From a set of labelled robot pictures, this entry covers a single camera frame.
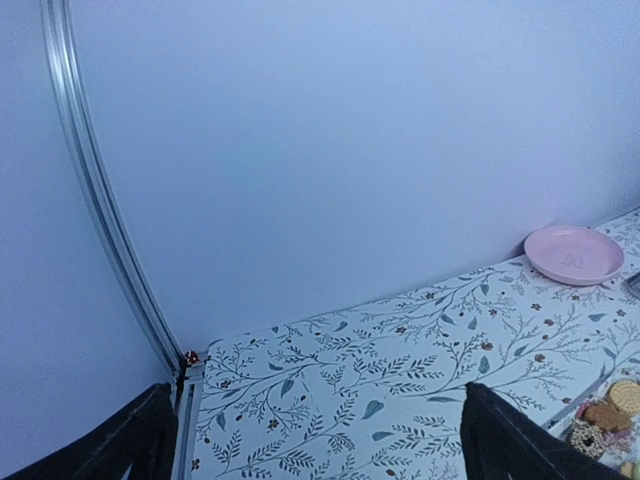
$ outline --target leaf pattern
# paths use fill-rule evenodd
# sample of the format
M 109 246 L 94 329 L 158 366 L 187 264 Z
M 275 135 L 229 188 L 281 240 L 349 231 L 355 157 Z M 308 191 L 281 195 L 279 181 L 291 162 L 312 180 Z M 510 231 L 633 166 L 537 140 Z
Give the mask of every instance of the leaf pattern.
M 605 285 L 554 283 L 519 257 L 216 341 L 192 477 L 464 478 L 467 382 L 485 383 L 542 424 L 584 385 L 619 367 L 640 369 L 631 314 L 640 302 L 621 281 L 640 270 L 640 212 L 600 231 L 627 256 Z
M 373 417 L 376 413 L 384 408 L 384 403 L 379 402 L 378 400 L 371 400 L 367 404 L 367 408 L 364 411 L 364 415 L 362 416 L 363 420 L 367 420 Z

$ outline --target pink plate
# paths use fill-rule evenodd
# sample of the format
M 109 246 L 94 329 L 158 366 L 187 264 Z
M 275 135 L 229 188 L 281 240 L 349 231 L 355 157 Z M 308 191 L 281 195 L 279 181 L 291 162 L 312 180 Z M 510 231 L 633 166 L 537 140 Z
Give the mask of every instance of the pink plate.
M 624 252 L 606 235 L 584 227 L 547 227 L 524 242 L 540 273 L 569 285 L 597 285 L 620 272 Z

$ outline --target snack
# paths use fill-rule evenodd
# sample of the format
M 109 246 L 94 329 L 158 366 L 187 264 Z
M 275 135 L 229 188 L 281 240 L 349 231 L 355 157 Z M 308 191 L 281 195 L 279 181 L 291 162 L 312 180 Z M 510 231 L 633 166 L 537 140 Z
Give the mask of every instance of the snack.
M 627 478 L 633 478 L 633 471 L 634 467 L 631 462 L 624 462 L 620 467 L 620 475 L 624 475 Z
M 602 431 L 582 420 L 574 422 L 569 436 L 569 443 L 573 448 L 595 460 L 604 453 L 604 437 Z
M 621 432 L 631 428 L 629 414 L 621 412 L 613 403 L 607 401 L 590 405 L 585 410 L 583 418 L 604 432 Z
M 609 390 L 609 399 L 618 410 L 634 416 L 640 413 L 640 385 L 631 380 L 614 383 Z

